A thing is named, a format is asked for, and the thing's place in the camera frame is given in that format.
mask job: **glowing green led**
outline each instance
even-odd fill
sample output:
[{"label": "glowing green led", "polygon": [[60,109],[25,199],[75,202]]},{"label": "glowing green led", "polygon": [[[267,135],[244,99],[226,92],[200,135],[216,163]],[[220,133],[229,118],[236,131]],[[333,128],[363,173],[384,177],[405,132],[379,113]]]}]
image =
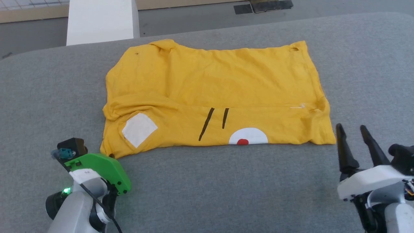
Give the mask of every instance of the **glowing green led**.
[{"label": "glowing green led", "polygon": [[63,193],[70,194],[71,191],[72,191],[72,188],[66,188],[63,190]]}]

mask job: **white printed mark on fabric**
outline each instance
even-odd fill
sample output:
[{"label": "white printed mark on fabric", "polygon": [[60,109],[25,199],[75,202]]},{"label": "white printed mark on fabric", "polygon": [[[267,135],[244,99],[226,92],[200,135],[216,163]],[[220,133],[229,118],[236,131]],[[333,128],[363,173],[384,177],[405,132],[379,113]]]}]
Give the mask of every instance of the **white printed mark on fabric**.
[{"label": "white printed mark on fabric", "polygon": [[158,127],[145,114],[138,113],[127,120],[122,130],[124,137],[134,146],[140,146]]}]

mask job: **black object on floor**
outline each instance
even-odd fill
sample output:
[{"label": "black object on floor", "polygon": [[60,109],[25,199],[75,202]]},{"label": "black object on floor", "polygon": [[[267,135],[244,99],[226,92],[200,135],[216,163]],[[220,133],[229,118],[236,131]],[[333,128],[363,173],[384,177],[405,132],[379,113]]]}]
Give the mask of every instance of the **black object on floor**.
[{"label": "black object on floor", "polygon": [[234,13],[236,13],[236,15],[253,13],[252,7],[250,6],[250,4],[237,5],[233,7],[234,7]]},{"label": "black object on floor", "polygon": [[286,10],[293,7],[291,0],[269,1],[269,0],[251,0],[253,11],[255,13],[267,12],[271,10]]}]

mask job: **white robotic arm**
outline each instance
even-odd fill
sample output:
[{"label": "white robotic arm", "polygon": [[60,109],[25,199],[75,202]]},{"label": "white robotic arm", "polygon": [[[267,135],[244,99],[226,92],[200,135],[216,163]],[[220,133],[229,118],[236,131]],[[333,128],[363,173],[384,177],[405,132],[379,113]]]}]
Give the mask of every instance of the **white robotic arm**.
[{"label": "white robotic arm", "polygon": [[414,146],[392,145],[390,162],[365,126],[361,133],[374,163],[366,170],[359,169],[345,131],[337,125],[340,199],[355,205],[368,233],[414,232],[414,208],[405,202],[414,199]]}]

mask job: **yellow fabric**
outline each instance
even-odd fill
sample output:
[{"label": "yellow fabric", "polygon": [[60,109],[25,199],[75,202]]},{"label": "yellow fabric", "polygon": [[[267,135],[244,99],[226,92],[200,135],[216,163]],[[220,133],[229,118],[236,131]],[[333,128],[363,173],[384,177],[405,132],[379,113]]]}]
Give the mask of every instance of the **yellow fabric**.
[{"label": "yellow fabric", "polygon": [[[106,88],[101,152],[115,158],[157,147],[236,144],[239,134],[233,142],[230,138],[243,128],[258,129],[268,143],[336,143],[329,103],[305,41],[207,51],[155,41],[129,48],[109,71]],[[136,148],[123,129],[139,113],[157,129]],[[249,144],[266,143],[263,135],[245,131],[240,137]]]}]

